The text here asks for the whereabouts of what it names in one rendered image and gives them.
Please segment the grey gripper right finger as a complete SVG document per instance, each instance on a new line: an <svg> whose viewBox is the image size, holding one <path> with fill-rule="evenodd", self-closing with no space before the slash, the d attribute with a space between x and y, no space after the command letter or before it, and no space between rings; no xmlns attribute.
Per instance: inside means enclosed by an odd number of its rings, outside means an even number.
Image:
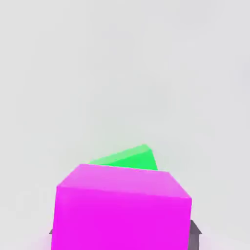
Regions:
<svg viewBox="0 0 250 250"><path fill-rule="evenodd" d="M195 222L190 220L190 231L188 240L188 250L199 250L200 248L200 235L202 232L199 230Z"/></svg>

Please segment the small magenta cube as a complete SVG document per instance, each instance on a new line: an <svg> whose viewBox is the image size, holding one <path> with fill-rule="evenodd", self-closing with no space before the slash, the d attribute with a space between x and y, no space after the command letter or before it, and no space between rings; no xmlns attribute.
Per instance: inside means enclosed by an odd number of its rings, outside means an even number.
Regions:
<svg viewBox="0 0 250 250"><path fill-rule="evenodd" d="M79 165L56 188L51 250L188 250L191 207L168 172Z"/></svg>

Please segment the small green cube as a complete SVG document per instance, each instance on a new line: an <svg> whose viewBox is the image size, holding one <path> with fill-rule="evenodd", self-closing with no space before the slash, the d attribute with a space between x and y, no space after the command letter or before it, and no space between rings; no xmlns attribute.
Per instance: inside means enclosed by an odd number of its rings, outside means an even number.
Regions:
<svg viewBox="0 0 250 250"><path fill-rule="evenodd" d="M158 170L153 151L146 144L126 149L124 151L90 161L89 163L93 165Z"/></svg>

